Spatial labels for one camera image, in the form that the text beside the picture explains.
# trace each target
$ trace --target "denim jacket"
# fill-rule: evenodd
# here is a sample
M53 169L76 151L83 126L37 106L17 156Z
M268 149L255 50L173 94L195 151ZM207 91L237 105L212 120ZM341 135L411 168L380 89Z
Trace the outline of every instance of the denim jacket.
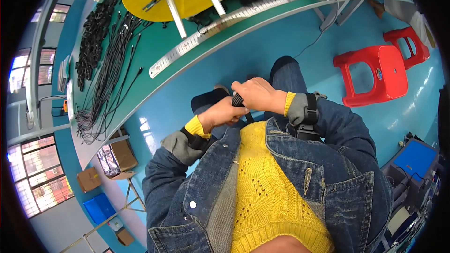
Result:
M297 94L288 111L291 124L303 120L306 106L305 94ZM267 148L326 225L336 251L371 253L391 215L390 183L378 167L375 145L362 118L322 98L317 100L317 108L319 120L314 130L325 138L325 144L294 138L271 118L266 123ZM204 155L188 147L187 137L179 131L161 145L147 164L142 182L149 253L228 253L239 130L228 128ZM188 166L198 158L194 172L186 177Z

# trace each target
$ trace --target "cardboard box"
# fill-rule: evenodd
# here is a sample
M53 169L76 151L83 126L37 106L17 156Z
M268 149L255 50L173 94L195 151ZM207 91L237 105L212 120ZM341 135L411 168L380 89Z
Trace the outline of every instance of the cardboard box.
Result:
M125 130L121 130L122 135L126 135L127 132ZM119 133L116 132L111 139L119 137ZM112 152L117 160L117 165L120 167L120 174L114 177L106 176L110 180L124 180L131 178L136 172L129 171L133 167L138 165L138 161L131 150L131 146L128 140L119 141L111 144Z
M80 188L84 193L87 193L88 191L93 190L102 184L97 170L95 170L95 167L91 167L83 172L78 173L76 175L76 180L78 181L78 184L80 185Z
M120 229L117 233L117 240L125 246L130 245L135 239L134 237L127 231L126 228Z

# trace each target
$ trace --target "workbench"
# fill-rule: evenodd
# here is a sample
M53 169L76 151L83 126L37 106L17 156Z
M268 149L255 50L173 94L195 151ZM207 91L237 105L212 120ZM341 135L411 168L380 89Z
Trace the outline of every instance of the workbench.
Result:
M363 3L364 0L338 0L339 1L339 16L336 20L338 25L343 24L346 19ZM226 0L228 6L228 15L232 14L234 10L241 8L239 0ZM319 18L326 24L331 21L336 14L336 1L319 1L319 0L275 0L276 4L271 6L267 10L258 10L253 13L246 13L245 18L240 18L239 20L231 20L223 18L226 20L224 24L221 25L220 31L216 32L211 36L210 33L207 39L204 37L202 42L192 49L187 49L185 51L178 51L178 56L176 59L171 59L170 65L162 70L157 76L151 78L149 76L150 68L157 63L162 57L169 53L172 49L183 48L183 42L188 42L190 35L197 33L197 25L193 22L188 22L183 20L184 27L187 31L188 37L182 41L177 28L173 22L167 25L167 28L163 29L160 23L155 23L148 27L142 32L142 36L138 47L135 51L135 56L133 58L130 67L130 76L134 76L138 71L139 67L143 67L143 73L138 76L133 86L131 87L127 98L118 107L112 119L111 115L107 118L108 122L111 121L110 126L107 131L100 136L99 140L95 140L91 145L83 143L83 140L79 138L76 134L77 123L74 118L74 106L76 104L82 104L86 99L86 88L89 88L91 82L96 82L94 78L92 81L86 81L85 91L80 92L76 83L76 70L74 66L70 68L70 82L67 84L67 100L69 108L69 120L71 123L71 134L73 138L73 143L75 145L76 153L80 164L83 169L87 166L89 161L96 155L97 151L105 144L110 143L110 137L114 132L119 131L121 125L145 102L147 101L154 92L159 88L170 82L174 77L183 73L184 70L195 65L201 59L217 51L223 46L233 42L239 37L254 31L264 25L270 24L274 21L280 20L284 17L306 11L309 9L314 9L318 14ZM325 16L318 8L331 5L332 9ZM123 5L118 4L116 6L116 11L126 12ZM112 22L116 20L117 12L112 18ZM80 33L74 52L72 53L72 62L74 65L78 60L78 53L76 49L79 49L82 34ZM108 45L108 37L103 41L102 47L106 49ZM128 62L130 57L130 48L127 51L125 57L125 63ZM119 80L122 80L125 75L126 67L121 72ZM125 88L127 88L132 82L132 78L128 78L125 82ZM114 90L114 94L118 91L118 86ZM114 141L124 140L128 138L127 135L123 135L119 138L115 138Z

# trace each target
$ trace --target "green workbench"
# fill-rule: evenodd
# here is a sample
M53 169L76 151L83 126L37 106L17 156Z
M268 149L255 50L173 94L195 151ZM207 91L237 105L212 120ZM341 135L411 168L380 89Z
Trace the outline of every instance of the green workbench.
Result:
M346 2L351 0L338 0L339 2ZM241 7L239 4L239 0L225 0L226 5L228 6L228 14L230 12ZM108 140L112 136L114 132L118 130L118 128L145 102L147 101L152 94L159 89L160 87L170 82L175 76L181 74L188 67L194 65L201 59L205 58L209 54L217 51L223 46L231 43L237 38L244 36L246 33L254 31L264 25L267 25L276 20L280 20L289 15L293 15L295 13L318 8L324 5L336 4L335 1L326 1L321 2L319 0L295 0L281 6L277 6L271 8L267 11L263 11L259 14L253 15L245 20L241 20L238 23L230 26L223 27L220 32L215 34L214 36L208 38L206 41L200 43L195 48L191 49L177 60L175 60L171 65L169 65L165 70L161 71L155 78L150 78L149 69L155 64L161 57L163 57L166 53L168 53L171 49L175 48L178 44L182 42L180 35L177 31L177 28L173 22L167 25L166 29L162 28L161 23L155 23L148 28L146 28L142 32L142 36L139 42L138 47L135 51L135 56L133 58L129 78L125 82L124 88L128 88L130 83L132 82L132 77L135 76L138 69L143 67L143 73L138 76L133 86L131 87L127 98L123 101L123 103L118 107L116 113L111 120L111 125L107 129L107 132L100 136L101 140L96 140L93 144L87 145L83 143L82 139L76 135L77 124L74 119L73 106L78 104L81 105L86 99L87 88L89 88L91 82L96 82L95 78L93 81L86 81L85 83L85 91L80 92L78 87L73 86L74 84L70 82L67 88L68 95L68 104L69 104L69 120L71 122L71 132L73 137L73 142L76 148L76 152L78 155L78 159L80 160L80 164L84 169L89 161L95 156L96 152L100 147L108 143ZM117 5L116 11L120 11L122 14L126 12L123 5ZM116 21L117 12L112 18L112 22ZM188 36L197 32L197 25L193 22L188 22L187 20L183 20L184 28ZM74 52L72 53L72 65L78 60L78 52L77 50L80 46L82 35L79 34ZM109 43L109 37L107 36L102 44L103 49L106 49ZM128 63L130 58L130 49L129 47L126 57L125 63ZM126 67L123 68L121 72L121 76L119 79L119 84L125 75ZM70 69L70 78L73 81L76 81L77 74L74 66ZM113 96L118 91L119 86L116 86Z

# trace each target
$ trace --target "metal ruler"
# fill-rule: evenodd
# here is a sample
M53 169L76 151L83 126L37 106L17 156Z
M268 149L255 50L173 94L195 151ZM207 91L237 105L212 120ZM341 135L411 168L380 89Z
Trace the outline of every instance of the metal ruler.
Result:
M187 37L182 43L178 44L152 65L149 70L150 77L155 78L161 71L165 70L181 56L220 31L237 24L242 20L250 18L251 16L292 1L295 0L261 0L252 3L250 7L241 7L230 14L227 14L226 17L212 22L210 25L201 28L198 32Z

